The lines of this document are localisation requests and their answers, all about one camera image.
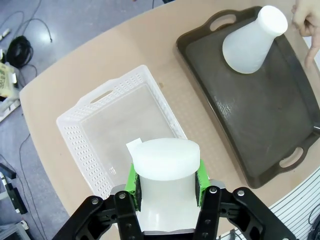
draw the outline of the green gripper pad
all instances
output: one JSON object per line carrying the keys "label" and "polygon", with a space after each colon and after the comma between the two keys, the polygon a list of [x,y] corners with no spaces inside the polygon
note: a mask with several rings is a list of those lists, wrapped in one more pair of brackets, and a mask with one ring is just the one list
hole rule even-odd
{"label": "green gripper pad", "polygon": [[[195,196],[198,207],[202,206],[203,196],[207,187],[209,187],[210,181],[208,179],[207,170],[204,164],[204,161],[200,160],[200,167],[198,171],[195,173]],[[136,211],[141,210],[141,184],[140,184],[140,177],[136,173],[135,167],[131,164],[130,173],[128,177],[128,181],[124,188],[127,191],[133,200],[133,204]]]}
{"label": "green gripper pad", "polygon": [[131,195],[135,210],[140,211],[141,199],[142,199],[140,177],[136,173],[136,170],[133,164],[131,164],[128,181],[126,182],[124,190]]}
{"label": "green gripper pad", "polygon": [[198,207],[202,206],[203,197],[207,187],[211,186],[205,163],[200,159],[200,167],[195,173],[195,196]]}

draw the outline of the gray carpet floor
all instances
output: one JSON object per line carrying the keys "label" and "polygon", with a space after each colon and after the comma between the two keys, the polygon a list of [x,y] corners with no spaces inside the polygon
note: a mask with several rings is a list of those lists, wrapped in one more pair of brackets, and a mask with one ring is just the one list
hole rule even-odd
{"label": "gray carpet floor", "polygon": [[[24,14],[12,16],[0,32],[11,28],[14,33],[23,17],[25,21],[31,18],[39,1],[0,0],[0,26],[15,11],[23,11]],[[162,0],[155,0],[154,7],[162,4]],[[50,42],[47,29],[40,21],[30,22],[24,33],[34,49],[30,64],[40,74],[88,40],[151,8],[152,0],[43,0],[34,17],[48,25],[53,42]],[[0,41],[0,48],[7,49],[12,37],[11,33]],[[21,71],[26,84],[36,76],[33,67],[25,66]],[[28,135],[21,107],[0,123],[0,155],[7,161],[0,156],[0,163],[11,165],[17,172],[18,179],[13,180],[12,184],[18,188],[29,211],[24,215],[17,214],[9,199],[1,200],[0,225],[23,219],[35,240],[50,240],[69,216],[46,175],[31,137],[20,149]]]}

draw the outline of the black cable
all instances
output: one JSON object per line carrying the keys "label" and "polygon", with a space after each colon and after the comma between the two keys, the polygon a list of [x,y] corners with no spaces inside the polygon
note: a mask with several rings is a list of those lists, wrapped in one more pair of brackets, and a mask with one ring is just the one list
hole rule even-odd
{"label": "black cable", "polygon": [[25,36],[13,39],[6,53],[6,60],[17,69],[27,65],[34,55],[34,49]]}
{"label": "black cable", "polygon": [[[36,21],[40,21],[40,22],[43,23],[43,25],[46,27],[46,30],[48,31],[48,34],[49,34],[49,37],[50,37],[50,42],[52,43],[53,40],[52,40],[52,36],[51,36],[51,32],[50,32],[50,30],[49,30],[49,27],[48,27],[48,25],[47,25],[43,20],[41,20],[40,18],[30,18],[29,20],[24,21],[23,23],[21,23],[21,25],[19,26],[19,28],[17,29],[17,31],[15,31],[14,37],[17,36],[18,31],[22,28],[23,25],[26,24],[26,26],[28,27],[29,23],[30,23],[31,21],[35,21],[35,20],[36,20]],[[23,30],[22,35],[25,34],[26,29],[27,29],[27,28],[25,28],[25,29]]]}
{"label": "black cable", "polygon": [[35,70],[35,77],[37,77],[37,76],[38,76],[38,69],[36,68],[36,66],[33,65],[33,64],[27,64],[27,66],[30,66],[30,67],[34,68],[34,70]]}
{"label": "black cable", "polygon": [[11,15],[9,15],[0,25],[0,29],[3,27],[3,25],[7,22],[7,20],[9,18],[11,18],[13,15],[15,14],[22,14],[22,20],[21,20],[21,24],[24,22],[25,20],[25,13],[23,11],[15,11],[14,13],[12,13]]}
{"label": "black cable", "polygon": [[38,213],[38,210],[37,210],[37,207],[36,207],[36,204],[35,204],[34,196],[33,196],[32,192],[31,192],[31,189],[30,189],[30,186],[29,186],[29,183],[28,183],[28,181],[27,181],[26,174],[25,174],[25,171],[24,171],[24,168],[23,168],[23,165],[22,165],[21,149],[22,149],[22,146],[24,145],[24,143],[30,138],[30,136],[31,136],[31,135],[30,135],[30,133],[29,133],[29,135],[26,137],[26,139],[25,139],[25,140],[21,143],[21,145],[20,145],[20,148],[19,148],[20,166],[21,166],[22,174],[23,174],[23,177],[24,177],[24,179],[25,179],[26,185],[27,185],[27,187],[28,187],[28,189],[29,189],[29,192],[30,192],[30,195],[31,195],[31,199],[32,199],[32,203],[33,203],[33,205],[34,205],[35,212],[36,212],[36,214],[37,214],[37,216],[38,216],[38,219],[39,219],[39,221],[40,221],[40,225],[41,225],[43,234],[44,234],[44,236],[45,236],[45,239],[48,240],[48,237],[47,237],[46,232],[45,232],[45,230],[44,230],[44,226],[43,226],[43,224],[42,224],[42,222],[41,222],[41,219],[40,219],[40,217],[39,217],[39,213]]}
{"label": "black cable", "polygon": [[36,8],[35,8],[35,10],[34,10],[34,12],[33,12],[33,14],[32,14],[32,16],[30,17],[30,21],[27,23],[27,25],[25,26],[25,28],[24,28],[24,30],[23,30],[23,32],[22,32],[22,35],[25,34],[25,31],[26,31],[27,27],[29,26],[29,23],[30,23],[31,20],[34,18],[34,16],[36,15],[36,13],[37,13],[37,11],[38,11],[41,3],[42,3],[42,0],[39,0],[38,5],[36,6]]}
{"label": "black cable", "polygon": [[320,206],[318,204],[315,206],[312,211],[310,212],[310,215],[308,217],[308,223],[311,225],[311,230],[308,234],[307,240],[318,240],[320,239],[320,215],[316,217],[313,223],[310,222],[311,216],[314,213],[314,211]]}
{"label": "black cable", "polygon": [[22,71],[20,70],[20,69],[18,69],[19,70],[19,77],[21,76],[21,79],[23,79],[23,82],[24,82],[24,84],[22,84],[21,83],[21,81],[19,81],[19,80],[17,80],[18,81],[18,83],[20,84],[20,86],[22,87],[22,88],[24,88],[26,85],[27,85],[27,83],[26,83],[26,79],[25,79],[25,76],[22,74]]}
{"label": "black cable", "polygon": [[24,195],[24,199],[25,199],[26,205],[28,206],[28,209],[29,209],[31,218],[32,218],[32,220],[34,221],[34,224],[35,224],[36,228],[38,229],[41,237],[42,237],[43,239],[45,239],[44,236],[42,235],[41,231],[40,231],[40,228],[38,227],[38,224],[37,224],[37,222],[36,222],[36,220],[35,220],[35,218],[34,218],[34,215],[33,215],[32,212],[31,212],[31,208],[30,208],[28,199],[27,199],[27,197],[26,197],[25,187],[24,187],[24,185],[23,185],[23,183],[22,183],[22,181],[21,181],[21,179],[20,179],[20,177],[19,177],[16,169],[5,159],[5,157],[4,157],[2,154],[0,154],[0,157],[1,157],[1,158],[6,162],[6,164],[8,164],[8,166],[16,173],[16,178],[19,180],[19,182],[20,182],[20,184],[21,184],[22,192],[23,192],[23,195]]}

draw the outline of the white plastic flask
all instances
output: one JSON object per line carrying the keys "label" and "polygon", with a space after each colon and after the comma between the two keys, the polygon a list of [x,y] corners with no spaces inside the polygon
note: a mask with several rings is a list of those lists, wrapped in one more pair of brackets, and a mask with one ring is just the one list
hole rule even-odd
{"label": "white plastic flask", "polygon": [[286,16],[274,6],[264,6],[255,21],[230,33],[223,41],[225,61],[235,71],[252,74],[260,69],[274,39],[286,32]]}
{"label": "white plastic flask", "polygon": [[141,184],[141,230],[195,229],[200,212],[195,191],[199,145],[186,139],[154,139],[137,145],[131,155]]}

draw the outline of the human hand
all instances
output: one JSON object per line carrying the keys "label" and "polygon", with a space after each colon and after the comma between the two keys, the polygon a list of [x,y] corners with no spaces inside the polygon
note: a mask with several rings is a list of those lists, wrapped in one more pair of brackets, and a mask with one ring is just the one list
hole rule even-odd
{"label": "human hand", "polygon": [[320,49],[320,0],[296,0],[291,11],[301,36],[311,36],[311,47],[305,58],[305,65],[309,67]]}

